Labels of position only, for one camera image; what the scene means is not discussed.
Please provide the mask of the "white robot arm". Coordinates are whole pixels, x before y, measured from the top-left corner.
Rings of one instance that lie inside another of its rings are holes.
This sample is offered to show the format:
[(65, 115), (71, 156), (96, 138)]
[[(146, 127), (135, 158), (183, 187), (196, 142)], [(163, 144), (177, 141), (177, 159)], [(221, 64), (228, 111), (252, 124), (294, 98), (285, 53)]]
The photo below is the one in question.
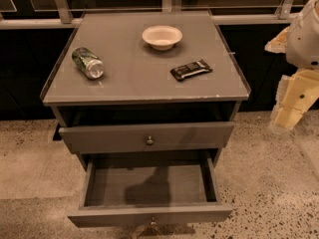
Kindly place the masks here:
[(297, 68), (292, 76), (281, 77), (270, 117), (273, 128), (293, 129), (319, 99), (319, 0), (309, 0), (265, 50), (283, 53)]

